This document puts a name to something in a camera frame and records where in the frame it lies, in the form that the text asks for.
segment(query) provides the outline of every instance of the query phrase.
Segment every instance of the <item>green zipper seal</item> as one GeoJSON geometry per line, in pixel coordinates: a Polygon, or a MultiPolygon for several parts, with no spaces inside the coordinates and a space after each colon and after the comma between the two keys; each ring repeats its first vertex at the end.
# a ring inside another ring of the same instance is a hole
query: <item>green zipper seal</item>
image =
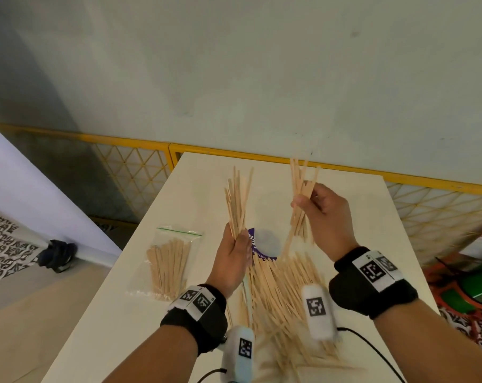
{"type": "Polygon", "coordinates": [[[195,232],[186,232],[186,231],[179,231],[179,230],[170,230],[169,228],[164,228],[164,227],[156,227],[156,229],[157,229],[157,230],[171,231],[171,232],[180,232],[181,234],[202,236],[202,234],[197,234],[197,233],[195,233],[195,232]]]}

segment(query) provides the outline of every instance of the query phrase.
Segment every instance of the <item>gray wall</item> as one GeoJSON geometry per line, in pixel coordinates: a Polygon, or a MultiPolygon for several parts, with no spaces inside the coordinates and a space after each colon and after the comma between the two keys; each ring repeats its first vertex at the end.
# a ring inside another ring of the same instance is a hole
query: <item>gray wall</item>
{"type": "Polygon", "coordinates": [[[482,184],[482,0],[0,0],[0,122],[482,184]]]}

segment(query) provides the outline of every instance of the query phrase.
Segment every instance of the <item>black cable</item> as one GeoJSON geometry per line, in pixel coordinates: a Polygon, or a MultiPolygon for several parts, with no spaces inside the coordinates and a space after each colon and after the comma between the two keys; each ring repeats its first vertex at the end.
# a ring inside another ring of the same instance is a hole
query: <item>black cable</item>
{"type": "Polygon", "coordinates": [[[382,354],[381,352],[379,352],[379,351],[377,350],[377,348],[374,347],[374,346],[370,343],[370,341],[368,341],[365,337],[363,337],[363,336],[360,335],[358,332],[356,332],[356,331],[354,331],[354,330],[352,330],[352,329],[349,329],[349,328],[338,327],[337,330],[338,330],[338,331],[351,332],[352,334],[357,335],[360,339],[362,339],[362,340],[365,341],[367,344],[369,344],[369,346],[370,346],[374,351],[376,351],[376,353],[379,355],[379,357],[380,357],[381,359],[383,359],[383,360],[386,362],[386,364],[388,364],[388,366],[392,369],[392,371],[394,372],[394,374],[397,375],[397,377],[399,378],[399,380],[400,380],[402,383],[406,383],[406,382],[404,381],[404,379],[402,378],[402,376],[400,376],[399,373],[397,372],[397,370],[394,368],[394,366],[392,366],[392,365],[390,364],[390,362],[387,360],[387,358],[384,357],[383,354],[382,354]]]}
{"type": "Polygon", "coordinates": [[[217,368],[217,369],[215,369],[215,370],[209,371],[209,372],[206,373],[204,376],[202,376],[197,383],[202,383],[202,381],[204,381],[204,379],[206,379],[206,377],[208,377],[209,375],[214,374],[215,372],[221,372],[221,373],[223,373],[223,374],[226,374],[226,373],[227,373],[227,370],[226,370],[225,368],[217,368]]]}

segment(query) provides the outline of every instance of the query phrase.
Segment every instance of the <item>purple sticker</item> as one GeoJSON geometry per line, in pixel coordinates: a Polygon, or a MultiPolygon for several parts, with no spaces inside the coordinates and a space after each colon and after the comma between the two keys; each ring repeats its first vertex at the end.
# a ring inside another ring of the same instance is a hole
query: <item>purple sticker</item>
{"type": "Polygon", "coordinates": [[[276,260],[276,257],[270,257],[268,255],[264,255],[263,253],[261,253],[258,249],[257,249],[257,246],[255,245],[255,228],[251,228],[248,230],[248,235],[250,236],[250,239],[252,240],[252,253],[256,253],[257,256],[260,258],[260,259],[263,259],[263,260],[266,260],[266,259],[272,259],[272,260],[276,260]]]}

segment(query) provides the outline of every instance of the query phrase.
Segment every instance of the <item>white sensor device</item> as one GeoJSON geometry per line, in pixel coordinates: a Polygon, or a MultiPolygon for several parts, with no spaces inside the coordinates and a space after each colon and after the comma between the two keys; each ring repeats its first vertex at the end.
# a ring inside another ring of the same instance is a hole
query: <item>white sensor device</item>
{"type": "Polygon", "coordinates": [[[312,339],[334,340],[338,332],[327,289],[317,284],[305,285],[301,289],[301,299],[312,339]]]}
{"type": "Polygon", "coordinates": [[[255,336],[253,330],[237,325],[226,333],[227,340],[219,348],[223,351],[220,374],[222,383],[250,383],[253,378],[253,351],[255,336]]]}

